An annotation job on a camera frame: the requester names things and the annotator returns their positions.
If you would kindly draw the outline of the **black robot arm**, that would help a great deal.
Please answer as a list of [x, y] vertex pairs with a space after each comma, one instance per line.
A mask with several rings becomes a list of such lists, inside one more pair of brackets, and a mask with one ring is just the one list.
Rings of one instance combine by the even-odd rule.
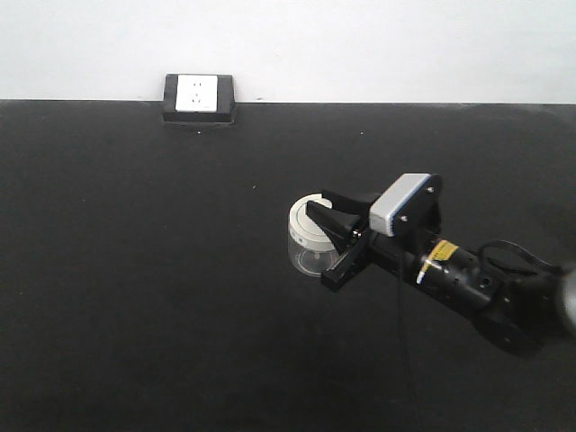
[[493, 240], [470, 250], [441, 235], [437, 176], [383, 193], [325, 190], [307, 216], [339, 254], [320, 274], [336, 292], [368, 266], [394, 275], [466, 319], [494, 346], [531, 357], [575, 336], [575, 269], [552, 265], [518, 244]]

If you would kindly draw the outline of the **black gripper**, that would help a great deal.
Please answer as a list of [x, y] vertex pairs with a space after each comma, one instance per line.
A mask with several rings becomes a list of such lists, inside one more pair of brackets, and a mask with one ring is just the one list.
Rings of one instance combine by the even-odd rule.
[[331, 208], [308, 201], [306, 215], [328, 237], [339, 253], [336, 263], [323, 271], [321, 283], [332, 292], [375, 265], [414, 286], [418, 266], [439, 239], [439, 211], [429, 211], [415, 229], [397, 238], [389, 238], [368, 227], [366, 216], [379, 193], [338, 193], [323, 189], [321, 195]]

